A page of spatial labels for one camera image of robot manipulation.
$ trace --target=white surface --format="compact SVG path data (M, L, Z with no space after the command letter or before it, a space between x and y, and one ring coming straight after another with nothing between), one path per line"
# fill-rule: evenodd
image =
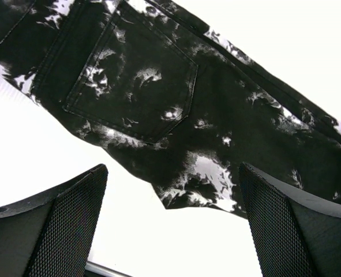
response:
M177 2L341 122L341 1ZM207 208L166 211L150 184L0 79L0 205L98 163L109 178L90 261L133 277L261 276L247 220Z

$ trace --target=denim fabric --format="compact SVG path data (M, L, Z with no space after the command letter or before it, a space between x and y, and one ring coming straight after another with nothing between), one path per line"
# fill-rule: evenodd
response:
M0 74L168 209L245 218L242 162L341 204L341 124L170 0L0 0Z

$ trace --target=jeans back pocket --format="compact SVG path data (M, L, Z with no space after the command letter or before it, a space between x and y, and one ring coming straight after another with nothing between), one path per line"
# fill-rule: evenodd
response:
M123 1L64 109L155 143L188 116L197 65Z

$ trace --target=black mesh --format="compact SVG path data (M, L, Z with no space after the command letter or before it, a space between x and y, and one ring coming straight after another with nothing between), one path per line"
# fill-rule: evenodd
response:
M240 166L239 178L263 275L317 276L286 197L248 165Z
M56 199L24 276L83 276L106 180L102 167Z

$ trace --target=metal bar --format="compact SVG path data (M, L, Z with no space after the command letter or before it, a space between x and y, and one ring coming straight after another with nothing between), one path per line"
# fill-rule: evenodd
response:
M101 265L92 263L90 261L87 261L85 269L87 271L91 271L93 273L99 274L103 277L131 277L129 275L120 273L120 272L115 271L113 269L102 267Z

